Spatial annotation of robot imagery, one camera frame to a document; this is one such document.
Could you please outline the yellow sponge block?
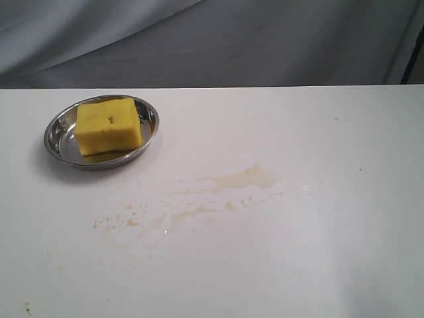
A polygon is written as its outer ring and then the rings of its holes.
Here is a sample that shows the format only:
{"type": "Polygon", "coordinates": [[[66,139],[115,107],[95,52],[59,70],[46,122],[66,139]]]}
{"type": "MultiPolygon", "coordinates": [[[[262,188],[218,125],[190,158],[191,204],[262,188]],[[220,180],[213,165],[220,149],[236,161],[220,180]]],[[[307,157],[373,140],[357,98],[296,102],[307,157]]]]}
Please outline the yellow sponge block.
{"type": "Polygon", "coordinates": [[[74,136],[83,156],[139,148],[143,139],[134,100],[79,105],[74,136]]]}

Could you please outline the orange liquid spill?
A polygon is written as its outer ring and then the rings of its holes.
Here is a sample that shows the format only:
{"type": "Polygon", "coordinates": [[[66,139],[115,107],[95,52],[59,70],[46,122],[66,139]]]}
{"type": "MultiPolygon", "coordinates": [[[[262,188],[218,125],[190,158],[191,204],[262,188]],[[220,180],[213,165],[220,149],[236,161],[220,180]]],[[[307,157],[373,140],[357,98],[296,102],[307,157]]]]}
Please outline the orange liquid spill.
{"type": "Polygon", "coordinates": [[[220,217],[232,217],[279,201],[284,179],[266,166],[253,164],[221,176],[139,185],[140,196],[120,201],[98,214],[93,229],[116,249],[135,245],[149,252],[183,232],[197,232],[220,217]]]}

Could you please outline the round stainless steel dish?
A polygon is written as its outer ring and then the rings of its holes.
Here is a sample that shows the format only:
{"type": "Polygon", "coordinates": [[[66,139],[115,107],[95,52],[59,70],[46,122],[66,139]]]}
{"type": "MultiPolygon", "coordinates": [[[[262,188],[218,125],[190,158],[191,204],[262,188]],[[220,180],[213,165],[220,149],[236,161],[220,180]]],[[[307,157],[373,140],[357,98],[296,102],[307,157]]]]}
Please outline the round stainless steel dish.
{"type": "Polygon", "coordinates": [[[145,100],[128,95],[102,95],[75,103],[57,114],[45,130],[44,145],[48,153],[62,163],[86,170],[107,170],[122,166],[140,156],[156,136],[158,127],[158,112],[145,100]],[[89,156],[81,155],[78,142],[74,136],[78,106],[123,98],[134,100],[140,120],[142,146],[134,150],[111,151],[89,156]]]}

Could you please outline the grey backdrop cloth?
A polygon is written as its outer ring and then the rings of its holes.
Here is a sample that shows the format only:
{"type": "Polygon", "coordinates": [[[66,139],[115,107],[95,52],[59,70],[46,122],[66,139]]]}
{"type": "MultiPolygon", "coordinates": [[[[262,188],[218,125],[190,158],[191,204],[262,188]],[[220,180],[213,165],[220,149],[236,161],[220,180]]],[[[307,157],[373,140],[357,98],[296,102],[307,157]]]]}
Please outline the grey backdrop cloth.
{"type": "Polygon", "coordinates": [[[1,87],[401,81],[422,1],[2,1],[1,87]]]}

